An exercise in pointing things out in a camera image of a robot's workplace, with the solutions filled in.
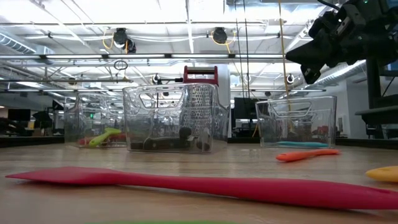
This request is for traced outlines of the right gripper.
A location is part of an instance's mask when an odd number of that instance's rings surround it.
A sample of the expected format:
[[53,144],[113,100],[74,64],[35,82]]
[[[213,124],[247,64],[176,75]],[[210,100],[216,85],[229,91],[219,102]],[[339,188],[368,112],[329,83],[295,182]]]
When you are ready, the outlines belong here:
[[347,1],[315,19],[310,42],[288,51],[287,60],[301,64],[305,83],[314,84],[324,65],[375,58],[381,66],[391,62],[391,2]]

